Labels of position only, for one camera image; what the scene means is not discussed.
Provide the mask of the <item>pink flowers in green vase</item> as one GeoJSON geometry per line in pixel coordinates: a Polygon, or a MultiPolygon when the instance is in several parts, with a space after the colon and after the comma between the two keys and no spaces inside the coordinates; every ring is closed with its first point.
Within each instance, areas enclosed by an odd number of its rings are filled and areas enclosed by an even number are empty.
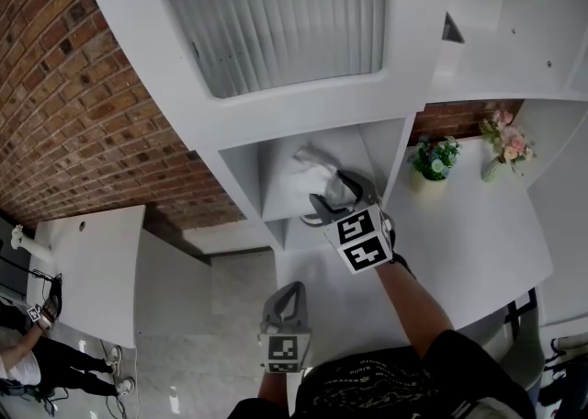
{"type": "Polygon", "coordinates": [[[480,124],[481,137],[489,143],[493,152],[493,158],[481,171],[483,182],[492,182],[500,168],[508,165],[515,173],[520,163],[537,157],[535,143],[513,121],[510,111],[499,109],[480,124]]]}

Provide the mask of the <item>grey upholstered chair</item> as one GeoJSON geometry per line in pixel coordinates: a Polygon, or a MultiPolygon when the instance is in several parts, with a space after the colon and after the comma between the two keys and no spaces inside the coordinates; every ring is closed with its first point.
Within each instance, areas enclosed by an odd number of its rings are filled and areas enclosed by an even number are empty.
{"type": "Polygon", "coordinates": [[[528,302],[520,308],[512,301],[458,331],[479,345],[487,345],[505,326],[509,326],[512,343],[499,364],[513,381],[531,391],[540,383],[545,355],[539,337],[536,290],[529,290],[527,295],[528,302]]]}

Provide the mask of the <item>white cloth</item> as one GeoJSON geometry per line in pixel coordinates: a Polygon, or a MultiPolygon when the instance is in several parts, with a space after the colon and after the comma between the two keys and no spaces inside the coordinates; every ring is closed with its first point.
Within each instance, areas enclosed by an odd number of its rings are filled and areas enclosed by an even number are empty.
{"type": "Polygon", "coordinates": [[[338,162],[329,153],[305,144],[291,156],[288,165],[287,183],[299,194],[316,194],[332,207],[355,201],[355,195],[337,174],[338,162]]]}

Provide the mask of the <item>white shelf compartment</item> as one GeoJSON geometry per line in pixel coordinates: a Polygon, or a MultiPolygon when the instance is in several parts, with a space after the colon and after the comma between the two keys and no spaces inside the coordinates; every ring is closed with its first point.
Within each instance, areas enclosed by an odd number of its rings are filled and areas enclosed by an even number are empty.
{"type": "Polygon", "coordinates": [[[253,142],[220,152],[244,194],[263,221],[277,221],[312,212],[309,191],[293,175],[300,165],[295,152],[309,146],[331,157],[339,168],[372,180],[386,198],[410,135],[415,115],[253,142]]]}

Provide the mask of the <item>white table top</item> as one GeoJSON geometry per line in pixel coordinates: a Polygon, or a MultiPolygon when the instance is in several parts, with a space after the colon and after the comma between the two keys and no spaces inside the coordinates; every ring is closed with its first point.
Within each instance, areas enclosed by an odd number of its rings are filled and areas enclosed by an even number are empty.
{"type": "MultiPolygon", "coordinates": [[[[552,271],[522,181],[510,170],[482,181],[489,155],[485,141],[463,141],[445,190],[434,198],[411,190],[411,168],[404,164],[386,208],[395,224],[396,250],[457,328],[518,299],[552,271]]],[[[352,274],[321,229],[289,220],[276,267],[279,285],[305,285],[310,365],[406,344],[377,273],[352,274]]]]}

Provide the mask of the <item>white pen holder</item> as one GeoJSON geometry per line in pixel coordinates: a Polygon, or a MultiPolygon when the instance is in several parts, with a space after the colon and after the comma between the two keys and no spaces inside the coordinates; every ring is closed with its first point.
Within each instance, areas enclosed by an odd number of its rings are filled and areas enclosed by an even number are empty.
{"type": "Polygon", "coordinates": [[[453,17],[450,16],[448,12],[446,12],[443,33],[442,33],[442,41],[448,41],[457,44],[464,44],[465,40],[464,37],[459,30],[456,22],[454,21],[453,17]]]}

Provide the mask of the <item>ribbed glass cabinet door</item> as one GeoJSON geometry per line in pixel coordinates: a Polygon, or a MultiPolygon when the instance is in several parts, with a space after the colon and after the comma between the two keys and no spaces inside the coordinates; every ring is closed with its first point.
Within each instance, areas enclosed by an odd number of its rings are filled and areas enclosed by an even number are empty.
{"type": "Polygon", "coordinates": [[[187,147],[421,110],[448,0],[96,0],[187,147]]]}

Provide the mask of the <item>black bag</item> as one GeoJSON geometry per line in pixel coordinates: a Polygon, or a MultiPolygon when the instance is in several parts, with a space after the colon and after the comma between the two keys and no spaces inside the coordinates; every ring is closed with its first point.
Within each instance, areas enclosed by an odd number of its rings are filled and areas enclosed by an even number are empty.
{"type": "Polygon", "coordinates": [[[552,339],[538,403],[549,419],[588,419],[588,333],[552,339]]]}

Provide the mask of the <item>white flower vase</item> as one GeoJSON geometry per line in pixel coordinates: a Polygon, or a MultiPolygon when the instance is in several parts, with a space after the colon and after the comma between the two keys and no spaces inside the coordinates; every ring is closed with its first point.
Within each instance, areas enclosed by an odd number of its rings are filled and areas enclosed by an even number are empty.
{"type": "Polygon", "coordinates": [[[17,250],[22,248],[35,257],[50,262],[52,260],[52,253],[50,247],[38,243],[34,239],[29,238],[23,232],[23,226],[17,225],[11,232],[11,246],[17,250]]]}

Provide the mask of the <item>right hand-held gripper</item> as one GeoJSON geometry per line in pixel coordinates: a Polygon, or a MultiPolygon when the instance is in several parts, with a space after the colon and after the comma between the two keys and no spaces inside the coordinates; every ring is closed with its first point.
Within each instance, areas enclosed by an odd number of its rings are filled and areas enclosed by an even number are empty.
{"type": "Polygon", "coordinates": [[[334,209],[323,196],[310,194],[312,214],[318,214],[323,226],[327,225],[325,237],[352,274],[391,262],[392,225],[377,204],[375,185],[355,171],[340,169],[337,175],[354,195],[354,206],[368,207],[354,213],[348,207],[334,209]]]}

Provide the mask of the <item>grey metal cabinet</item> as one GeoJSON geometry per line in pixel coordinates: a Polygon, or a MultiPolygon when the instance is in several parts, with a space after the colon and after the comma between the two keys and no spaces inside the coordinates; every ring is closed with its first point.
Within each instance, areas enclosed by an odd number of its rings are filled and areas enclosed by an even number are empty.
{"type": "Polygon", "coordinates": [[[9,299],[25,301],[30,254],[24,249],[12,247],[13,229],[13,222],[4,219],[0,211],[0,294],[9,299]]]}

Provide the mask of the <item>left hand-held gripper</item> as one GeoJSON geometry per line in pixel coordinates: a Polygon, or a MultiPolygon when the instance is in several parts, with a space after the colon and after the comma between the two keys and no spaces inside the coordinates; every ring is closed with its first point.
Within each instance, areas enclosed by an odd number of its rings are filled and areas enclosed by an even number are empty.
{"type": "Polygon", "coordinates": [[[265,302],[258,343],[266,373],[300,373],[311,344],[306,289],[302,282],[287,284],[265,302]],[[293,324],[297,329],[284,325],[293,324]]]}

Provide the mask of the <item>small white side table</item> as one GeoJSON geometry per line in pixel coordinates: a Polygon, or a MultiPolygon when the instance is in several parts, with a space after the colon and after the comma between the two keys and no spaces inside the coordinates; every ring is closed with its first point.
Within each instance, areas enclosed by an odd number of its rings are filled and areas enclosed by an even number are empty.
{"type": "Polygon", "coordinates": [[[38,224],[34,241],[51,257],[30,267],[62,276],[60,323],[133,348],[140,334],[209,330],[211,268],[143,227],[145,206],[38,224]]]}

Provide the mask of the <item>person's black printed shirt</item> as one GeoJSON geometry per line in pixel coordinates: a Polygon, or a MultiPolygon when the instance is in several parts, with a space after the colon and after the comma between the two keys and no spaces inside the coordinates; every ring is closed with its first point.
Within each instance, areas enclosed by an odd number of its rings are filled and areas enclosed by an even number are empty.
{"type": "Polygon", "coordinates": [[[410,346],[313,368],[295,410],[249,398],[228,419],[536,419],[526,391],[478,344],[445,331],[424,357],[410,346]]]}

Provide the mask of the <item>person's left forearm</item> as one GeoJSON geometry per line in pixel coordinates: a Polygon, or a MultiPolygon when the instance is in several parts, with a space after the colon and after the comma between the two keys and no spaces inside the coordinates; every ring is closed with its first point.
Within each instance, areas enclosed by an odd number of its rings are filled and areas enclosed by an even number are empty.
{"type": "Polygon", "coordinates": [[[265,372],[257,398],[288,409],[288,379],[285,373],[265,372]]]}

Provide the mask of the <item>person's right forearm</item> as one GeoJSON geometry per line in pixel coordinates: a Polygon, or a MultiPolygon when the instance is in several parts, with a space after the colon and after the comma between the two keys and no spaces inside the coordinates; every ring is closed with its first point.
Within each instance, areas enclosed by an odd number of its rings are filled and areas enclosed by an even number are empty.
{"type": "Polygon", "coordinates": [[[399,262],[376,267],[410,344],[424,358],[436,338],[454,326],[446,312],[412,273],[399,262]]]}

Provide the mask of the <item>blue flowers in cream pot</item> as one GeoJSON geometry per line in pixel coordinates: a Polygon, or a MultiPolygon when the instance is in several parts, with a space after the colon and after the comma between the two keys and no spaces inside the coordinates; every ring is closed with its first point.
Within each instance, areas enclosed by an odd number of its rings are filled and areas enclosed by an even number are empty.
{"type": "Polygon", "coordinates": [[[430,182],[444,182],[455,166],[461,145],[453,136],[440,141],[421,137],[408,158],[414,172],[430,182]]]}

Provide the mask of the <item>white desk hutch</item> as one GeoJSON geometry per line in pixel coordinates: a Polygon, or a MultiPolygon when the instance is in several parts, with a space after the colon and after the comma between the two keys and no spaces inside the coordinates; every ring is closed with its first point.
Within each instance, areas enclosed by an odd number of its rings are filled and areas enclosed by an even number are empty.
{"type": "MultiPolygon", "coordinates": [[[[446,12],[465,43],[442,41],[441,34],[424,107],[515,98],[588,106],[588,0],[448,0],[446,12]]],[[[300,216],[263,221],[221,158],[228,148],[187,148],[200,154],[243,213],[239,234],[281,250],[287,222],[300,216]]]]}

